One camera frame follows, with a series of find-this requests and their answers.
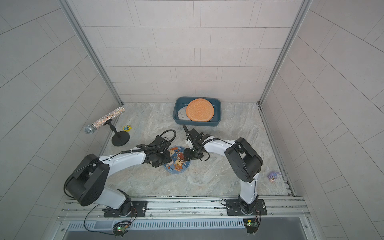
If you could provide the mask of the blue cartoon characters coaster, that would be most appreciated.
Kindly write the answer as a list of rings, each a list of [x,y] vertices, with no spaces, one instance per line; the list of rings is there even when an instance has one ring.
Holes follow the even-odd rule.
[[[171,162],[164,165],[165,170],[170,174],[181,174],[191,165],[190,161],[185,160],[184,147],[176,146],[169,149]]]

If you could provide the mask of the teal plastic storage box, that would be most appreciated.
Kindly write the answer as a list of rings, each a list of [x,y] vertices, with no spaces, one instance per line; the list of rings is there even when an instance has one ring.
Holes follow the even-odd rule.
[[[222,105],[214,98],[180,97],[173,119],[179,125],[215,127],[222,119]]]

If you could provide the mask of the orange round coaster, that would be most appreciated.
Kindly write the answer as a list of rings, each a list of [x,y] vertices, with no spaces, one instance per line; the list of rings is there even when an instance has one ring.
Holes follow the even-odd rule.
[[[187,106],[187,116],[194,122],[209,122],[214,113],[213,105],[206,99],[195,99]]]

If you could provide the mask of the white blue butterfly coaster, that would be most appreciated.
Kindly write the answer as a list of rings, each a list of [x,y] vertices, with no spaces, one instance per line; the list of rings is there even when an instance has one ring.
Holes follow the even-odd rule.
[[[190,121],[189,117],[187,116],[187,106],[181,108],[178,111],[178,118],[181,121]]]

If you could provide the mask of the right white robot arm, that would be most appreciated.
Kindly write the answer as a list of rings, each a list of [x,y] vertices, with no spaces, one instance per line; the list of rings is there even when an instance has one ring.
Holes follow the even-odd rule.
[[[184,159],[204,162],[205,154],[208,158],[210,154],[226,157],[235,175],[241,180],[238,208],[245,215],[256,211],[259,203],[257,179],[264,162],[247,140],[222,140],[203,132],[198,133],[195,129],[188,130],[186,125],[183,125],[183,129],[189,146],[184,151]]]

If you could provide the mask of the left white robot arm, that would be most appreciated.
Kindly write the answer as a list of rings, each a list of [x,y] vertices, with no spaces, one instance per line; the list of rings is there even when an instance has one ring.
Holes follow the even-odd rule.
[[[157,168],[171,161],[169,139],[162,133],[149,144],[141,144],[111,156],[87,155],[64,183],[64,192],[83,206],[104,205],[103,211],[115,217],[126,217],[133,211],[131,197],[122,190],[106,187],[108,177],[136,165],[150,164]]]

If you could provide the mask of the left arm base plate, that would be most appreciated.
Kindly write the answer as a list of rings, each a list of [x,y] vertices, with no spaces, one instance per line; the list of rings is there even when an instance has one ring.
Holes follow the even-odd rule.
[[[147,207],[147,201],[129,201],[117,210],[106,207],[102,211],[104,212],[104,218],[141,218],[146,215]]]

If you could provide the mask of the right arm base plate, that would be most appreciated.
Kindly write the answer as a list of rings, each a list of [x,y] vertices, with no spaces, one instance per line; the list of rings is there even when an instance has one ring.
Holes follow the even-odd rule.
[[[265,201],[255,199],[251,204],[247,204],[241,198],[233,200],[224,200],[228,216],[266,216],[268,214]]]

